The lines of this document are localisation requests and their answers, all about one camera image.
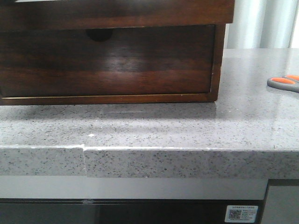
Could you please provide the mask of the dark wooden drawer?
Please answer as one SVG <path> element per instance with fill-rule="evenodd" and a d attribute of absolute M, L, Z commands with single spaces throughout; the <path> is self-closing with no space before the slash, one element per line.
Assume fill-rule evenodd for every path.
<path fill-rule="evenodd" d="M 214 26 L 118 28 L 103 42 L 84 30 L 3 32 L 4 97 L 206 93 Z"/>

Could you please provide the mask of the grey orange scissors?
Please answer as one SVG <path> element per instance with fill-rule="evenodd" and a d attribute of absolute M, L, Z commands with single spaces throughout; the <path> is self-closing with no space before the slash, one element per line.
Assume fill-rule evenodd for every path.
<path fill-rule="evenodd" d="M 267 85 L 269 87 L 285 90 L 285 91 L 292 91 L 292 92 L 299 92 L 299 76 L 298 75 L 286 75 L 283 77 L 271 77 L 267 80 Z"/>

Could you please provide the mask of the dark wooden drawer cabinet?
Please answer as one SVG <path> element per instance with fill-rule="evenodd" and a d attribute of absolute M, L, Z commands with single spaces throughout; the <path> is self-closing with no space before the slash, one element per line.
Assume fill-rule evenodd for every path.
<path fill-rule="evenodd" d="M 210 90 L 206 93 L 4 97 L 1 105 L 214 102 L 217 100 L 225 28 L 233 21 L 233 0 L 3 0 L 0 34 L 43 30 L 84 30 L 96 42 L 114 29 L 214 26 Z"/>

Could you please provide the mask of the white QR code sticker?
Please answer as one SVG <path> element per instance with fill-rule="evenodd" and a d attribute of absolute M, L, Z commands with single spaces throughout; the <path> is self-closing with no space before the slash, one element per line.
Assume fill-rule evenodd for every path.
<path fill-rule="evenodd" d="M 258 206 L 228 205 L 225 214 L 225 223 L 254 223 Z"/>

